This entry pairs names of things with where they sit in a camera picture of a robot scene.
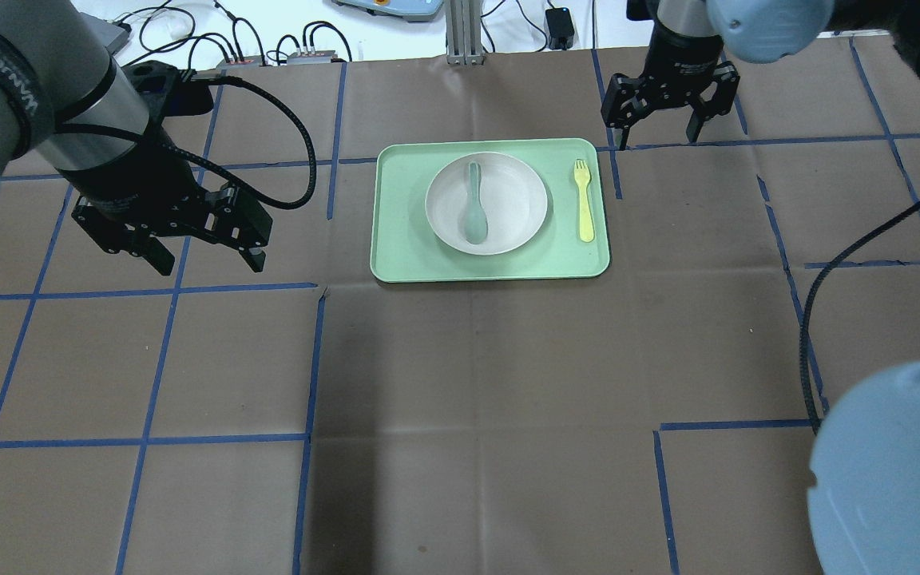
yellow fork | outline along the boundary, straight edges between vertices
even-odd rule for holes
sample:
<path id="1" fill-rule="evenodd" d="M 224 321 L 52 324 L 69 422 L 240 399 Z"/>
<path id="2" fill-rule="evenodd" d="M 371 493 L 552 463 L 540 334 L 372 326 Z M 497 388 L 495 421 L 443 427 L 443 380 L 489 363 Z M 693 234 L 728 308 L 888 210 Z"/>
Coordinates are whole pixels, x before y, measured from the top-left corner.
<path id="1" fill-rule="evenodd" d="M 577 182 L 577 235 L 581 241 L 595 240 L 595 224 L 591 219 L 591 206 L 588 204 L 588 184 L 591 182 L 591 170 L 584 160 L 573 163 L 573 181 Z"/>

light green tray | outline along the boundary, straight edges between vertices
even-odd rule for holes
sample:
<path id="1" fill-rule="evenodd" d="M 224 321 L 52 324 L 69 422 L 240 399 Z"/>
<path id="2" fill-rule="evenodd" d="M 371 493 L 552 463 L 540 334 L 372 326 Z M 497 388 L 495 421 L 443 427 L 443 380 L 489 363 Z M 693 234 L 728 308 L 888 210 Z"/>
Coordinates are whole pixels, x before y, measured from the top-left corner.
<path id="1" fill-rule="evenodd" d="M 438 170 L 476 152 L 501 152 L 526 162 L 545 182 L 545 223 L 520 248 L 497 256 L 472 256 L 444 244 L 428 225 L 424 196 Z M 573 161 L 588 161 L 595 240 L 577 238 L 577 186 Z M 609 267 L 609 234 L 602 207 L 598 154 L 580 138 L 392 145 L 379 154 L 371 272 L 382 281 L 531 280 L 594 277 Z"/>

